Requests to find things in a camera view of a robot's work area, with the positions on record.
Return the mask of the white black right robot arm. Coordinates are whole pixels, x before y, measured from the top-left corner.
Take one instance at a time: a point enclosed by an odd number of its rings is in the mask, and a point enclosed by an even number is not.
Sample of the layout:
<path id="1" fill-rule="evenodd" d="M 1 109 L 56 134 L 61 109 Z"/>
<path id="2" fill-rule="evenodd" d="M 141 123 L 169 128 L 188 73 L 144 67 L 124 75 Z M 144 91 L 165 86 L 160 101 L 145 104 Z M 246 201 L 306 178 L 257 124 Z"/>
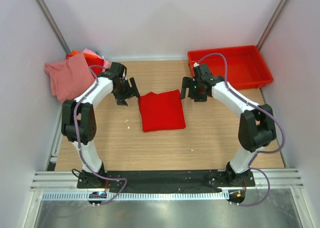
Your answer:
<path id="1" fill-rule="evenodd" d="M 239 117 L 240 147 L 225 170 L 226 182 L 239 186 L 249 175 L 250 164 L 256 155 L 277 137 L 272 108 L 247 99 L 225 77 L 213 76 L 206 64 L 195 63 L 193 72 L 193 77 L 182 79 L 181 99 L 189 97 L 195 102 L 206 102 L 208 97 L 212 97 Z"/>

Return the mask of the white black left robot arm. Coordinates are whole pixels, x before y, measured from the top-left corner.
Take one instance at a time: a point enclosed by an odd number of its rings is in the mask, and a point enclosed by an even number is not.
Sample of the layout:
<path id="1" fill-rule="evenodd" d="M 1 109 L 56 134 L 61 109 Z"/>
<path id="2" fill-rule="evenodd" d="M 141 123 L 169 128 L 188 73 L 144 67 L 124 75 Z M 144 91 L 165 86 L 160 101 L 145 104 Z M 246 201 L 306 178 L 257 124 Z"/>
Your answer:
<path id="1" fill-rule="evenodd" d="M 97 133 L 95 109 L 112 94 L 116 104 L 126 106 L 127 99 L 140 98 L 134 78 L 127 78 L 125 65 L 112 62 L 99 74 L 94 74 L 93 84 L 73 100 L 62 104 L 61 133 L 77 149 L 82 170 L 77 173 L 78 188 L 101 188 L 109 181 L 99 158 L 94 138 Z"/>

